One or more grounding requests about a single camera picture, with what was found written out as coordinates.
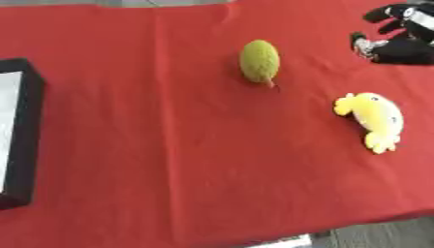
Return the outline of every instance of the stuffed toy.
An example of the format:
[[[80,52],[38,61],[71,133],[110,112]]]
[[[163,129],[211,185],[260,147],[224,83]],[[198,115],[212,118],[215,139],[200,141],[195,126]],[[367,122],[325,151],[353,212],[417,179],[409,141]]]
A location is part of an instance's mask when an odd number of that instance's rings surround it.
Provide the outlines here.
[[[247,44],[241,51],[239,65],[250,81],[265,84],[270,88],[276,86],[272,79],[279,71],[280,59],[272,44],[262,40]]]
[[[352,113],[368,134],[364,139],[367,148],[376,154],[394,151],[400,141],[404,118],[398,106],[374,93],[347,94],[335,102],[334,112],[338,115]]]
[[[371,23],[390,20],[379,29],[380,34],[400,32],[378,41],[360,32],[351,34],[351,48],[358,56],[375,63],[434,64],[434,2],[390,4],[363,18]]]

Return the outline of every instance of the yellow plush toy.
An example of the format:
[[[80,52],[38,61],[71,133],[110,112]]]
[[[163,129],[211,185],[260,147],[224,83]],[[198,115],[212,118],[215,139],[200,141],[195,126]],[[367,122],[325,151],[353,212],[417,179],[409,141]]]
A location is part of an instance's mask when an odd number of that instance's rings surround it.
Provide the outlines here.
[[[353,113],[357,122],[369,133],[365,145],[374,153],[394,151],[400,141],[404,118],[398,106],[374,93],[347,94],[335,102],[334,112],[338,115]]]

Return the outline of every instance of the gray floor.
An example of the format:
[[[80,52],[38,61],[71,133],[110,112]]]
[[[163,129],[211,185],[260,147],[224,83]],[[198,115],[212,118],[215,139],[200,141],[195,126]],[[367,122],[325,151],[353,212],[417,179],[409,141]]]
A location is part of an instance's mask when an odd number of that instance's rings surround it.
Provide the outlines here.
[[[223,3],[231,0],[0,0],[0,5],[99,4],[113,7],[156,7]],[[352,226],[314,239],[313,248],[433,248],[434,218]]]

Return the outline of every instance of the table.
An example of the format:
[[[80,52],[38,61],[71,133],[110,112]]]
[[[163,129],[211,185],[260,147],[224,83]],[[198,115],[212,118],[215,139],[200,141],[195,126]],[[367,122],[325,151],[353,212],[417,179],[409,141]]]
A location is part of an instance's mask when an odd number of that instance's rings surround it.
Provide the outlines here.
[[[291,2],[0,9],[0,57],[47,82],[36,198],[0,212],[2,245],[221,247],[432,213],[434,69],[351,53],[382,1]],[[280,93],[237,69],[254,39],[279,48]],[[396,152],[332,113],[348,92],[401,107]]]

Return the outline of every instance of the black frame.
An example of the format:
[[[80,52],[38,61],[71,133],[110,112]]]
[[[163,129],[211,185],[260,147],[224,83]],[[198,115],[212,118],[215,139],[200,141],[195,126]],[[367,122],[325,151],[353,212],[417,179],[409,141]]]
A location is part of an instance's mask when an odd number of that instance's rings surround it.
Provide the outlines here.
[[[0,209],[32,201],[45,88],[43,78],[26,59],[0,61],[0,74],[13,72],[22,72],[22,78]]]

